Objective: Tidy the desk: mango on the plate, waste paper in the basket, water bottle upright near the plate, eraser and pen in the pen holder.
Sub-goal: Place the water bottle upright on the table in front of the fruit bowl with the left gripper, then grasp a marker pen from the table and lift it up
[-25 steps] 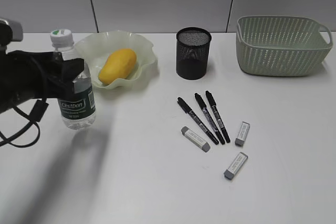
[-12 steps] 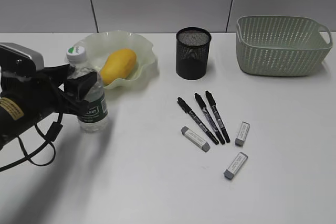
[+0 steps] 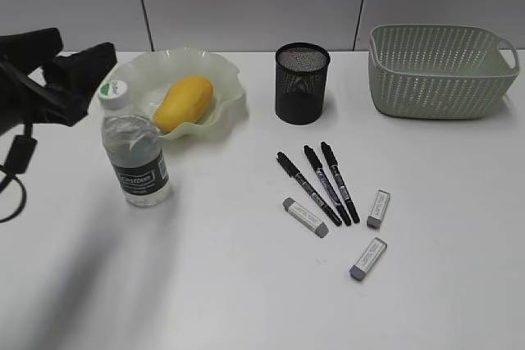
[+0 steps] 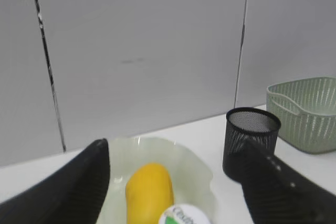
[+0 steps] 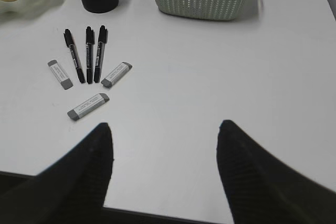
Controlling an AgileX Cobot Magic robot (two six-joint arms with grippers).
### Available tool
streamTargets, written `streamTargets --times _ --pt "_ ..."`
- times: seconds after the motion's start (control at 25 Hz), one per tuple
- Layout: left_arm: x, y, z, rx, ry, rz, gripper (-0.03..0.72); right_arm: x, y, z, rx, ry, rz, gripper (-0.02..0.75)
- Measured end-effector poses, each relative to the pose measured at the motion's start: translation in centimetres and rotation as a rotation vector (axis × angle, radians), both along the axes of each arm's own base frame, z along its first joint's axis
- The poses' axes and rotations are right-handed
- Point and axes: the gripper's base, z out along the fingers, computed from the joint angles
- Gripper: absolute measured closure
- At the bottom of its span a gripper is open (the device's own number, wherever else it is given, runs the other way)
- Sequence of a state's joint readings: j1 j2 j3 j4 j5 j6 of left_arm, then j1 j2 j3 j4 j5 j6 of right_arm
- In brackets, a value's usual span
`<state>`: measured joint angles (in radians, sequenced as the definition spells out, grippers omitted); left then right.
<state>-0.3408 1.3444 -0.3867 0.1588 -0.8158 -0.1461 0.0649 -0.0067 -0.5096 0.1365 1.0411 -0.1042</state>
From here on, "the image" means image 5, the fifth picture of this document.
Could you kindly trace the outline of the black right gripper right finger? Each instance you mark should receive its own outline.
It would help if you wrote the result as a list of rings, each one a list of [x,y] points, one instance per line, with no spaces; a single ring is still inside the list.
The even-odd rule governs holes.
[[[335,223],[335,192],[273,156],[232,120],[216,160],[234,223]]]

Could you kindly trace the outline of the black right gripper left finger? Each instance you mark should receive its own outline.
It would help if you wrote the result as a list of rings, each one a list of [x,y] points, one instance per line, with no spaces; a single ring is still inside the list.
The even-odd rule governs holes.
[[[112,176],[108,123],[40,174],[1,195],[1,223],[98,223]]]

